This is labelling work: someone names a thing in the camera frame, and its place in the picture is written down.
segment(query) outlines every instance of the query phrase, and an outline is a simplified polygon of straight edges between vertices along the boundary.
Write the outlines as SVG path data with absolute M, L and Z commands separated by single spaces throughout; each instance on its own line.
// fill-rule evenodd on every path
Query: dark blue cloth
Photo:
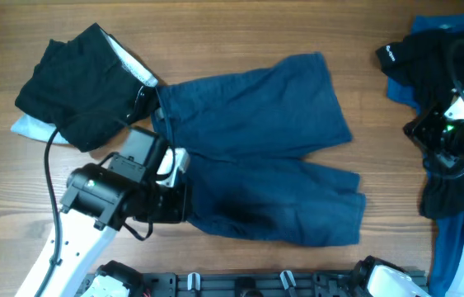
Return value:
M 464 14 L 456 16 L 417 16 L 411 27 L 411 33 L 430 29 L 449 29 L 450 31 L 464 31 Z M 406 104 L 416 109 L 421 108 L 413 98 L 412 87 L 406 87 L 387 79 L 387 96 L 393 101 Z M 429 280 L 429 293 L 433 297 L 444 297 L 452 284 L 461 260 L 464 246 L 464 212 L 453 217 L 437 219 L 438 236 L 434 249 L 434 264 Z
M 359 175 L 301 161 L 351 140 L 321 54 L 158 92 L 166 119 L 152 116 L 155 131 L 192 157 L 194 226 L 307 246 L 359 241 Z

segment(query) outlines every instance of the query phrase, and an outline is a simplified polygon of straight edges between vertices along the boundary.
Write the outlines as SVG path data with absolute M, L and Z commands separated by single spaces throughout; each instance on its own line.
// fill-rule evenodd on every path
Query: wooden table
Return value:
M 386 77 L 374 50 L 401 40 L 415 15 L 464 12 L 464 3 L 12 2 L 0 0 L 0 296 L 16 292 L 52 225 L 42 164 L 45 144 L 10 132 L 21 116 L 14 100 L 49 39 L 71 40 L 93 22 L 170 84 L 268 67 L 290 54 L 321 51 L 354 141 L 314 153 L 309 160 L 359 172 L 361 191 L 368 198 L 359 245 L 297 247 L 209 236 L 189 224 L 157 225 L 145 243 L 122 231 L 97 265 L 114 259 L 148 272 L 310 271 L 350 268 L 372 254 L 429 270 L 436 228 L 418 215 L 424 171 L 419 150 L 401 131 L 415 113 L 385 97 Z M 101 158 L 122 140 L 120 136 L 114 145 L 90 154 L 54 147 L 51 164 L 58 196 L 75 167 Z

